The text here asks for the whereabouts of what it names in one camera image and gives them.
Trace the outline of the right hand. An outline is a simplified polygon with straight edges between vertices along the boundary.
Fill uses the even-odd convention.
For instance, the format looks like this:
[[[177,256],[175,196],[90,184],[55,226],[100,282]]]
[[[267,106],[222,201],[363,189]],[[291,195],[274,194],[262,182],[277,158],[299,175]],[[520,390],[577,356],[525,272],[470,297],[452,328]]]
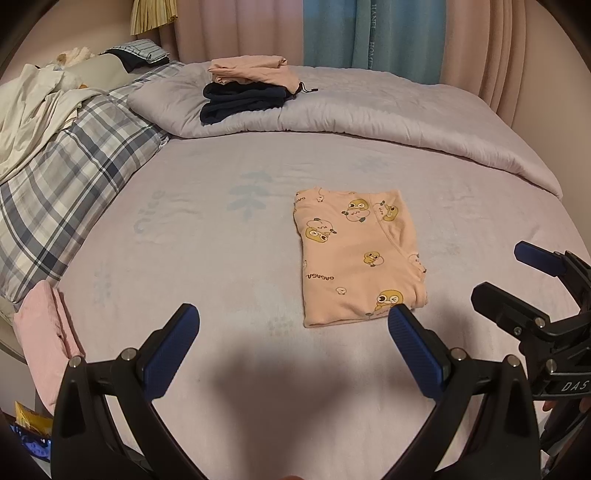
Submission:
[[[552,409],[554,409],[557,405],[558,405],[557,400],[547,400],[544,402],[542,409],[544,412],[548,412],[548,411],[551,411]]]

